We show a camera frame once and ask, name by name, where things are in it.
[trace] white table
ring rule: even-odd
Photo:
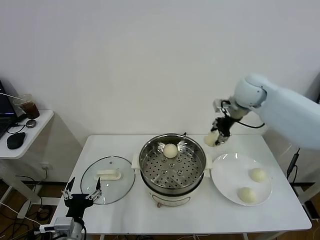
[[[47,125],[49,120],[53,117],[54,112],[52,110],[40,110],[40,116],[37,117],[36,120],[36,126],[33,128],[27,128],[25,127],[21,132],[25,132],[25,138],[23,145],[17,149],[11,150],[7,147],[7,139],[11,135],[9,133],[5,133],[0,138],[0,177],[3,178],[3,180],[10,186],[9,189],[6,191],[4,196],[1,198],[1,202],[3,202],[6,197],[8,196],[9,192],[12,188],[16,189],[18,192],[23,194],[29,201],[27,201],[24,206],[21,208],[20,213],[18,217],[23,217],[25,212],[28,211],[29,203],[37,204],[40,203],[40,197],[37,195],[38,191],[40,190],[41,186],[38,186],[38,188],[33,192],[29,187],[27,187],[25,184],[23,184],[18,178],[16,178],[15,171],[9,167],[5,161],[3,160],[16,160],[21,158],[27,150],[30,148],[31,144],[35,141],[37,136],[40,134],[40,132],[44,129],[44,127]],[[29,119],[25,119],[23,122],[19,124],[25,124]],[[10,132],[14,133],[21,129],[21,126],[18,127],[12,127],[10,128]],[[50,204],[54,205],[55,202],[57,202],[55,199],[42,199],[43,204]]]
[[[129,161],[139,153],[152,135],[93,135],[90,136],[74,167],[72,192],[80,193],[80,181],[89,165],[106,156],[121,156]],[[204,135],[189,135],[196,140],[212,159],[223,153],[241,153],[264,165],[273,184],[267,202],[259,206],[242,206],[225,198],[211,178],[204,178],[187,204],[177,207],[156,207],[147,195],[139,175],[130,192],[109,205],[94,205],[84,213],[88,234],[230,234],[264,233],[258,239],[272,239],[285,231],[311,228],[305,211],[274,156],[260,135],[233,135],[227,143],[211,148],[204,144]],[[65,216],[63,199],[54,213]]]

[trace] computer mouse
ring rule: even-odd
[[[34,128],[36,125],[37,125],[37,121],[34,120],[34,119],[31,119],[31,120],[29,120],[29,121],[27,121],[27,122],[25,123],[25,126],[26,126],[28,129],[32,129],[32,128]]]
[[[8,149],[18,149],[24,144],[24,140],[26,137],[25,132],[15,133],[12,134],[8,139],[6,140],[6,145]]]

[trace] glass cup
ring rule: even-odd
[[[39,110],[31,94],[21,95],[18,96],[18,98],[19,99],[15,98],[12,103],[21,108],[25,112],[28,119],[36,119],[40,116]]]

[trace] pot handle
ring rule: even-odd
[[[106,169],[106,170],[98,170],[96,172],[96,176],[94,176],[94,180],[98,180],[100,178],[103,180],[118,180],[121,178],[121,172],[114,169]]]
[[[131,168],[134,169],[134,174],[138,174],[140,172],[139,154],[138,153],[133,154]]]
[[[205,168],[204,168],[204,176],[206,178],[210,178],[210,171],[213,167],[212,158],[209,154],[205,154]]]

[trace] glass lid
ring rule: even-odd
[[[127,159],[107,156],[85,170],[81,179],[81,192],[93,193],[100,178],[102,196],[94,204],[111,204],[127,195],[135,182],[135,177],[135,171]]]

